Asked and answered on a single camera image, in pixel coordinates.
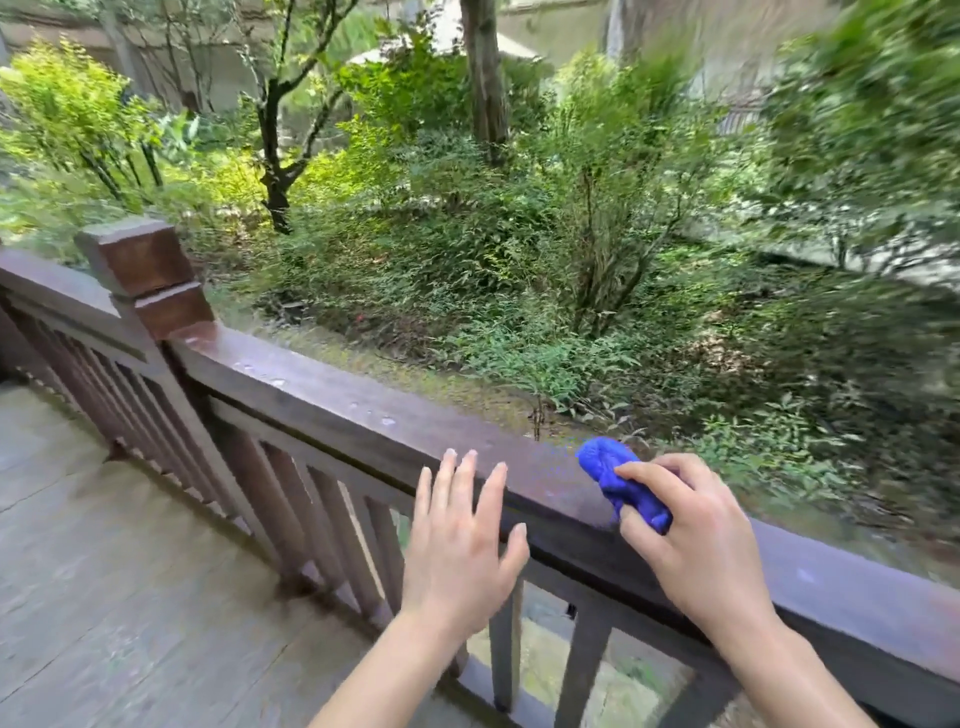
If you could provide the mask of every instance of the stone floor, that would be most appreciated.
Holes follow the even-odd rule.
[[[0,385],[0,725],[303,728],[370,647],[184,498]],[[437,693],[415,726],[480,725]]]

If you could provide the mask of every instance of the crumpled blue cloth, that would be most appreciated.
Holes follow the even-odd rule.
[[[632,450],[609,437],[594,437],[577,450],[577,460],[587,475],[597,481],[618,520],[620,509],[632,505],[657,533],[667,532],[673,522],[670,509],[643,483],[624,480],[613,472],[617,466],[639,460]]]

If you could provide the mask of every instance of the person's left hand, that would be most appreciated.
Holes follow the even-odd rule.
[[[456,459],[449,449],[432,488],[430,469],[420,473],[400,613],[423,620],[459,646],[506,601],[530,558],[530,547],[526,524],[520,523],[499,556],[506,464],[493,469],[474,513],[476,451],[467,453],[455,473]]]

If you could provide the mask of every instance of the garden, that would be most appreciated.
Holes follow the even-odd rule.
[[[473,3],[442,53],[430,13],[287,0],[264,41],[197,4],[255,79],[225,111],[16,54],[5,241],[83,266],[80,227],[156,215],[217,297],[518,392],[532,437],[691,449],[747,502],[960,541],[960,302],[914,275],[960,263],[953,4],[856,0],[721,133],[682,43],[553,69],[485,52]]]

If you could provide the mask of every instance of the hand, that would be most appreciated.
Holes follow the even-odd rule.
[[[429,468],[420,473],[403,573],[400,613],[423,620],[455,646],[487,626],[530,558],[524,523],[499,556],[506,464],[493,469],[473,513],[476,457],[468,452],[455,473],[457,453],[448,450],[432,490]]]
[[[763,578],[754,530],[720,477],[696,455],[626,463],[624,478],[646,484],[673,512],[666,536],[625,506],[620,532],[663,591],[724,652],[743,635],[781,625]]]

